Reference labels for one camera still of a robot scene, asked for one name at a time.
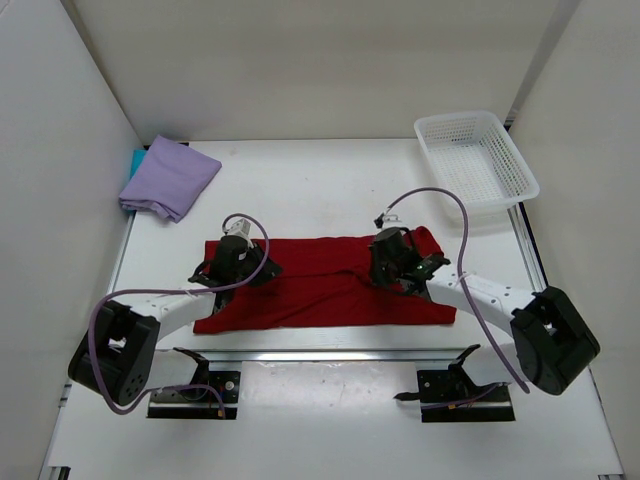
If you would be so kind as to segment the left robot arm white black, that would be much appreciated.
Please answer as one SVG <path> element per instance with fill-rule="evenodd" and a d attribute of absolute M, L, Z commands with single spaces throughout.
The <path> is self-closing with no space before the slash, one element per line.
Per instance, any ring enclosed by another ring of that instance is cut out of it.
<path fill-rule="evenodd" d="M 242 233 L 224 235 L 214 257 L 201 262 L 189 281 L 196 288 L 125 289 L 101 299 L 76 348 L 68 376 L 100 394 L 112 412 L 126 415 L 155 389 L 146 384 L 159 340 L 180 328 L 220 314 L 235 291 L 259 286 L 282 273 L 269 258 L 271 242 Z"/>

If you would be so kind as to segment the teal t shirt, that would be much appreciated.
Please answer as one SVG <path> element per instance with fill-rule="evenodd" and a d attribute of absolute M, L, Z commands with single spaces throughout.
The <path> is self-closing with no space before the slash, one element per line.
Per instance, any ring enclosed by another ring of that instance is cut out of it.
<path fill-rule="evenodd" d="M 132 154 L 129 177 L 132 178 L 140 167 L 147 151 L 145 149 L 136 149 Z"/>

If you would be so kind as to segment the white plastic basket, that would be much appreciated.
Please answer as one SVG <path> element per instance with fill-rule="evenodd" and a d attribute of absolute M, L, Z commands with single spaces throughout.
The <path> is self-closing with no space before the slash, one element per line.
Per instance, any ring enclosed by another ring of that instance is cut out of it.
<path fill-rule="evenodd" d="M 540 187 L 499 118 L 485 110 L 420 118 L 414 131 L 435 185 L 487 216 L 536 198 Z"/>

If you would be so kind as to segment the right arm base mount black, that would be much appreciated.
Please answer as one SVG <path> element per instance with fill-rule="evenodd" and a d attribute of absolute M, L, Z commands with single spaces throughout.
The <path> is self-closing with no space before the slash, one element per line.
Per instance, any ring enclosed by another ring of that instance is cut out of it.
<path fill-rule="evenodd" d="M 508 386 L 501 382 L 477 385 L 463 370 L 466 360 L 479 349 L 479 344 L 471 345 L 444 370 L 418 370 L 418 390 L 397 393 L 394 399 L 418 402 L 422 423 L 514 421 Z"/>

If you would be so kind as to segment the red t shirt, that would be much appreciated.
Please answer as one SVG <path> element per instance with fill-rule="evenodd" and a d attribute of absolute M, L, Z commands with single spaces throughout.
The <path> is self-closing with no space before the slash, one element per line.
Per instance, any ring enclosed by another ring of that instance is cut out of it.
<path fill-rule="evenodd" d="M 193 332 L 375 325 L 451 325 L 456 309 L 398 296 L 369 278 L 371 236 L 272 239 L 275 279 L 243 286 L 222 312 L 198 320 Z"/>

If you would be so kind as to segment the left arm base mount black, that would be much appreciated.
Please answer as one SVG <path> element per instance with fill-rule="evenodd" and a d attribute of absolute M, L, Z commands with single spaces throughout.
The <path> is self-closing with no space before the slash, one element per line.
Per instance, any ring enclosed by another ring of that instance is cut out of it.
<path fill-rule="evenodd" d="M 184 348 L 159 350 L 146 387 L 149 419 L 234 420 L 238 414 L 241 370 Z"/>

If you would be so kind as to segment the lavender t shirt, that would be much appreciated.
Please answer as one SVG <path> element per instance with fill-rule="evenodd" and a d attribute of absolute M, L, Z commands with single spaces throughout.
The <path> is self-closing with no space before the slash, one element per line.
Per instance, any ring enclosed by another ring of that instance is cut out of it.
<path fill-rule="evenodd" d="M 220 161 L 158 135 L 118 200 L 125 210 L 179 223 L 221 169 Z"/>

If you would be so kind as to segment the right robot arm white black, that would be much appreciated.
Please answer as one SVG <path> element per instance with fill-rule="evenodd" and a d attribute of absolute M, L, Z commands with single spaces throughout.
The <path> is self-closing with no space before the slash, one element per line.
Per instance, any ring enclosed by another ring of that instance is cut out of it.
<path fill-rule="evenodd" d="M 531 384 L 558 396 L 600 354 L 601 346 L 569 296 L 548 286 L 530 292 L 502 285 L 452 264 L 441 254 L 422 255 L 406 228 L 380 231 L 369 246 L 373 283 L 394 294 L 421 298 L 475 316 L 483 331 L 495 326 L 509 335 L 500 345 L 493 336 L 486 350 L 473 349 L 449 375 L 460 399 L 477 396 L 485 384 Z"/>

